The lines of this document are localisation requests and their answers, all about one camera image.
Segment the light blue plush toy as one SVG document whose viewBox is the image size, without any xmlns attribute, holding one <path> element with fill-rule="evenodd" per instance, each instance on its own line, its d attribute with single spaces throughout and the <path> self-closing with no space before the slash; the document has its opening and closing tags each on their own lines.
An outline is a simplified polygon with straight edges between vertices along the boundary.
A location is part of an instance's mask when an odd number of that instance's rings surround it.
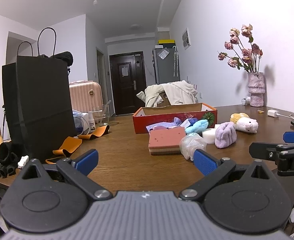
<svg viewBox="0 0 294 240">
<path fill-rule="evenodd" d="M 186 134 L 191 134 L 191 133 L 202 133 L 204 130 L 206 130 L 208 128 L 208 120 L 206 119 L 202 119 L 199 120 L 197 122 L 195 122 L 195 124 L 193 124 L 193 126 L 189 126 L 185 129 Z"/>
</svg>

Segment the white and yellow plush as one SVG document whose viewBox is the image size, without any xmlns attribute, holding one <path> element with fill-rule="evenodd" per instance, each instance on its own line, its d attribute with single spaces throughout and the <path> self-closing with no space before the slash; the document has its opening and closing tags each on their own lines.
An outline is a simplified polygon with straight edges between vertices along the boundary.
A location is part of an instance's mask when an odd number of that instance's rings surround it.
<svg viewBox="0 0 294 240">
<path fill-rule="evenodd" d="M 246 113 L 233 113 L 230 121 L 234 123 L 237 131 L 245 133 L 257 133 L 258 131 L 257 120 L 250 118 Z"/>
</svg>

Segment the blue tissue packet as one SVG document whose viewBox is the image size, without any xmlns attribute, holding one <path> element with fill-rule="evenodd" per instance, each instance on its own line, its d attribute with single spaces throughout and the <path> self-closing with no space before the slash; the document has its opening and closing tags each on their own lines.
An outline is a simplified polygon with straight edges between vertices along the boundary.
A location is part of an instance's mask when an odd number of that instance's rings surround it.
<svg viewBox="0 0 294 240">
<path fill-rule="evenodd" d="M 182 124 L 180 124 L 180 127 L 183 127 L 184 129 L 193 126 L 196 122 L 198 121 L 197 118 L 188 118 L 186 120 L 184 120 L 184 122 L 182 122 Z"/>
</svg>

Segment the pink layered sponge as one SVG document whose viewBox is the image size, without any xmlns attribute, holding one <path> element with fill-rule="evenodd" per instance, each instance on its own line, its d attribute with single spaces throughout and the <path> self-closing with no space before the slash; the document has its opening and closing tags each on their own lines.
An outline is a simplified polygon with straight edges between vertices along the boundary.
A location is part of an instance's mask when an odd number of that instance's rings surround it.
<svg viewBox="0 0 294 240">
<path fill-rule="evenodd" d="M 180 142 L 185 136 L 183 127 L 152 130 L 148 144 L 149 152 L 151 155 L 180 154 Z"/>
</svg>

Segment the lilac knitted cloth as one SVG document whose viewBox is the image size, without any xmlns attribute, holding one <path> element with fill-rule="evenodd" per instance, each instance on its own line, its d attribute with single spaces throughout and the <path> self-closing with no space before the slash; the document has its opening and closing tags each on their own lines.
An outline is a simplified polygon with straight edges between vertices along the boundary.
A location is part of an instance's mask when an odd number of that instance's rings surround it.
<svg viewBox="0 0 294 240">
<path fill-rule="evenodd" d="M 155 124 L 151 124 L 149 126 L 146 126 L 146 130 L 150 133 L 153 130 L 157 129 L 170 129 L 170 128 L 175 128 L 178 127 L 182 124 L 182 121 L 180 118 L 174 117 L 172 122 L 158 122 Z"/>
</svg>

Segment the orange resistance band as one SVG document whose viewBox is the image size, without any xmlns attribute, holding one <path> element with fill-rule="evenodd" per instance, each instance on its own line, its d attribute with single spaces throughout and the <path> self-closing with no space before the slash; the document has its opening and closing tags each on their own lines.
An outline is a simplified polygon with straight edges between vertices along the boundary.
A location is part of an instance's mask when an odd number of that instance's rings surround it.
<svg viewBox="0 0 294 240">
<path fill-rule="evenodd" d="M 55 164 L 63 158 L 70 158 L 71 155 L 82 145 L 83 141 L 93 140 L 108 134 L 109 125 L 98 127 L 93 133 L 67 137 L 58 150 L 53 150 L 53 154 L 45 160 L 46 164 Z"/>
</svg>

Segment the white phone charger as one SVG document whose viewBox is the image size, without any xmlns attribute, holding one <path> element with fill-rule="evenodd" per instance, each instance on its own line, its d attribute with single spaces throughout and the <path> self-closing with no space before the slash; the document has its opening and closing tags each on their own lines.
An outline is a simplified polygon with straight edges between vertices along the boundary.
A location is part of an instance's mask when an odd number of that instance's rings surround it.
<svg viewBox="0 0 294 240">
<path fill-rule="evenodd" d="M 275 109 L 269 109 L 267 111 L 267 115 L 269 117 L 273 117 L 273 118 L 284 117 L 284 118 L 288 118 L 288 119 L 294 120 L 294 114 L 283 115 L 283 114 L 280 114 L 279 111 L 278 110 L 275 110 Z"/>
</svg>

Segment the white plastic bag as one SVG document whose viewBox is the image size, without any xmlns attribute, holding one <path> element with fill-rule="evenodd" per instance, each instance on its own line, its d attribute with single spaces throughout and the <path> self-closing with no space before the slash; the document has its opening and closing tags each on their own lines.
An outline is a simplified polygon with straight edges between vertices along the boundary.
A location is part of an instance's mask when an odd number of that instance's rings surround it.
<svg viewBox="0 0 294 240">
<path fill-rule="evenodd" d="M 90 132 L 88 113 L 73 110 L 73 118 L 77 135 L 87 135 Z"/>
</svg>

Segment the white spray bottle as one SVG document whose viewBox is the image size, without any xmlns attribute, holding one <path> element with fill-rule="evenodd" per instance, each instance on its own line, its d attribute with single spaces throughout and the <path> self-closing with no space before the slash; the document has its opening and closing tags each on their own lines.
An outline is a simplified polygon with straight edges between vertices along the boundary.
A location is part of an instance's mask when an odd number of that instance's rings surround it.
<svg viewBox="0 0 294 240">
<path fill-rule="evenodd" d="M 92 111 L 88 112 L 88 124 L 90 128 L 90 133 L 94 132 L 96 130 L 96 126 L 95 126 L 95 120 L 94 120 Z"/>
</svg>

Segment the small white device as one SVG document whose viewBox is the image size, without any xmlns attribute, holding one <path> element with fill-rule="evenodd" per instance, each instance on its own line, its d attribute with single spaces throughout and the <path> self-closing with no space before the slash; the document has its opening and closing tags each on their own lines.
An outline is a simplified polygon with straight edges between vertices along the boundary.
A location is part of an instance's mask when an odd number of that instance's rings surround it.
<svg viewBox="0 0 294 240">
<path fill-rule="evenodd" d="M 251 97 L 247 96 L 246 98 L 242 98 L 241 103 L 242 105 L 247 106 L 247 105 L 250 105 L 250 100 L 251 100 Z"/>
</svg>

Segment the pink textured vase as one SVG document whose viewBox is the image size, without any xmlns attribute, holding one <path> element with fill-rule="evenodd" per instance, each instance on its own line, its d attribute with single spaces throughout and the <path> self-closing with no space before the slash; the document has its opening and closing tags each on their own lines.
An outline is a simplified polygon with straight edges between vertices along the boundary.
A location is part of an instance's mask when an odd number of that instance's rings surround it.
<svg viewBox="0 0 294 240">
<path fill-rule="evenodd" d="M 250 93 L 250 106 L 263 107 L 265 79 L 262 72 L 249 72 L 248 73 L 248 92 Z"/>
</svg>

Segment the clear glass cup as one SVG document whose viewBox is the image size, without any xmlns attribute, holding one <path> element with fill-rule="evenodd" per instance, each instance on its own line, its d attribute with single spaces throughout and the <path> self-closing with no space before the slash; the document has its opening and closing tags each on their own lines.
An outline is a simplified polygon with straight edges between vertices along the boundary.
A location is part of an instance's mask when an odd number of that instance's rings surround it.
<svg viewBox="0 0 294 240">
<path fill-rule="evenodd" d="M 111 100 L 109 100 L 106 104 L 103 104 L 101 107 L 98 107 L 94 110 L 93 116 L 95 123 L 98 126 L 108 125 L 110 121 L 110 103 Z"/>
</svg>

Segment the black foam pieces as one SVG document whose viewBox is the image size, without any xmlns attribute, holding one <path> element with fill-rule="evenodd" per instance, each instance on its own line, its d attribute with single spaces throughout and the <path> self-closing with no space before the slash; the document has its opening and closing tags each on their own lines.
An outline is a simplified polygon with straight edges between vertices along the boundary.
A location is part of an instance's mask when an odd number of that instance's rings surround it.
<svg viewBox="0 0 294 240">
<path fill-rule="evenodd" d="M 27 154 L 25 147 L 12 141 L 0 144 L 0 178 L 16 174 L 18 162 Z"/>
</svg>

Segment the pink ribbed suitcase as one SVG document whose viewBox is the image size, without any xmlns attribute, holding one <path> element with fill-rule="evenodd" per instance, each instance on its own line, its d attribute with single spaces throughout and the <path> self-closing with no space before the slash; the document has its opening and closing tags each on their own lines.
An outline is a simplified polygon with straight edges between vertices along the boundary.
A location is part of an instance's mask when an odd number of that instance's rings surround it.
<svg viewBox="0 0 294 240">
<path fill-rule="evenodd" d="M 91 112 L 102 109 L 101 85 L 94 81 L 74 81 L 69 84 L 72 109 Z"/>
</svg>

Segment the black paper shopping bag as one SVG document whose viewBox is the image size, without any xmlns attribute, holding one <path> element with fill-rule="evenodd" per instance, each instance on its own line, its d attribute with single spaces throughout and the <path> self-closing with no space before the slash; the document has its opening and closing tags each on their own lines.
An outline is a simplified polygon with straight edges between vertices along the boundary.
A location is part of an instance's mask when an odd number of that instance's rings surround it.
<svg viewBox="0 0 294 240">
<path fill-rule="evenodd" d="M 73 55 L 17 55 L 2 66 L 5 116 L 13 144 L 24 155 L 45 161 L 76 135 L 69 91 Z"/>
</svg>

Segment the brown chair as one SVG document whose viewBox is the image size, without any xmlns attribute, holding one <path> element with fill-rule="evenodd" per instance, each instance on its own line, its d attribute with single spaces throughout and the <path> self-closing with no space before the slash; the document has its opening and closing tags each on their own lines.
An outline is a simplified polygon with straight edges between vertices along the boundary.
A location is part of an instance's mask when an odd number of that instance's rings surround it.
<svg viewBox="0 0 294 240">
<path fill-rule="evenodd" d="M 170 106 L 169 99 L 165 92 L 159 93 L 159 95 L 156 98 L 156 101 L 154 103 L 154 107 L 166 107 Z"/>
</svg>

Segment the cream jacket on chair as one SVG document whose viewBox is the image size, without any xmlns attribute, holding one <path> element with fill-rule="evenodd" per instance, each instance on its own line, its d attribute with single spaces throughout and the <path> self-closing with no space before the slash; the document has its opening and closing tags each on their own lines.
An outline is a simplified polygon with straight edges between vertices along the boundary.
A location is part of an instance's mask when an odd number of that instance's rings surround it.
<svg viewBox="0 0 294 240">
<path fill-rule="evenodd" d="M 198 103 L 197 90 L 187 81 L 176 81 L 160 85 L 150 85 L 136 97 L 145 103 L 145 107 L 154 107 L 159 93 L 165 92 L 171 105 L 187 105 Z"/>
</svg>

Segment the red cardboard box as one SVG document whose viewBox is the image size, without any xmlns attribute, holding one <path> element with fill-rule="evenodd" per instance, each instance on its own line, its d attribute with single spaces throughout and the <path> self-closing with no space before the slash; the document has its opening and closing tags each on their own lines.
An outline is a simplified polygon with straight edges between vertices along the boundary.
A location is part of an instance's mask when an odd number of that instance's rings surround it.
<svg viewBox="0 0 294 240">
<path fill-rule="evenodd" d="M 132 118 L 136 134 L 148 133 L 147 126 L 159 122 L 172 122 L 174 118 L 179 118 L 182 122 L 189 118 L 207 119 L 208 128 L 213 128 L 217 123 L 218 110 L 205 103 L 140 107 Z"/>
</svg>

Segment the dried pink roses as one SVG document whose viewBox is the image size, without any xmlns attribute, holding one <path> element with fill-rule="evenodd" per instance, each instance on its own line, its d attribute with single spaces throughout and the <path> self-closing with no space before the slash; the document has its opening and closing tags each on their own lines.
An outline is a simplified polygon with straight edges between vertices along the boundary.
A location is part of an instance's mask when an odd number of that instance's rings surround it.
<svg viewBox="0 0 294 240">
<path fill-rule="evenodd" d="M 226 60 L 231 68 L 244 69 L 247 73 L 259 73 L 263 51 L 254 43 L 251 24 L 243 24 L 240 29 L 231 28 L 224 48 L 227 52 L 218 53 L 219 61 Z"/>
</svg>

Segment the dark entrance door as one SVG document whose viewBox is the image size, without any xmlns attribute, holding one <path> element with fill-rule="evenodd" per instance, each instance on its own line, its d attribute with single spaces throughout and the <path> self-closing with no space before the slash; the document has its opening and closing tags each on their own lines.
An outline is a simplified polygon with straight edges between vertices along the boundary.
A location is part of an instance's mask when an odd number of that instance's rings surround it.
<svg viewBox="0 0 294 240">
<path fill-rule="evenodd" d="M 144 102 L 137 94 L 146 89 L 141 51 L 110 56 L 112 93 L 116 115 L 135 113 Z"/>
</svg>

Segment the grey refrigerator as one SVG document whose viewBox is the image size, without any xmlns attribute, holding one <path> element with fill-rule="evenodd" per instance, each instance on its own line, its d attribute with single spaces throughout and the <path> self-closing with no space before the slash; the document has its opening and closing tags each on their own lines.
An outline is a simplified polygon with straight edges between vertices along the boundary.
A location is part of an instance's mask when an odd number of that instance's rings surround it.
<svg viewBox="0 0 294 240">
<path fill-rule="evenodd" d="M 179 67 L 175 64 L 174 48 L 155 48 L 152 51 L 155 83 L 180 81 Z"/>
</svg>

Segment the yellow box on fridge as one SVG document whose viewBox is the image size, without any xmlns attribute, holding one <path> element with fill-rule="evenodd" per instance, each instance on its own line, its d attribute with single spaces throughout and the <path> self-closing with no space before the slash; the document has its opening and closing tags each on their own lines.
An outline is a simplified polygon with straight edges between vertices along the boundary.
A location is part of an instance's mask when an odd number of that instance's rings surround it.
<svg viewBox="0 0 294 240">
<path fill-rule="evenodd" d="M 171 40 L 171 39 L 158 40 L 158 44 L 175 44 L 175 40 Z"/>
</svg>

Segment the wall electrical panel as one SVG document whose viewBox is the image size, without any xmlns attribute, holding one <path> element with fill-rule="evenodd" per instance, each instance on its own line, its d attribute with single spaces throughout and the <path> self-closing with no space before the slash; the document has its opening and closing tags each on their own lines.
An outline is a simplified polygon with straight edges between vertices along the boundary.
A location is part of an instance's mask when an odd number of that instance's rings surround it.
<svg viewBox="0 0 294 240">
<path fill-rule="evenodd" d="M 182 34 L 182 42 L 183 42 L 183 47 L 184 47 L 185 50 L 188 49 L 191 46 L 190 39 L 189 39 L 189 30 L 188 30 L 188 28 Z"/>
</svg>

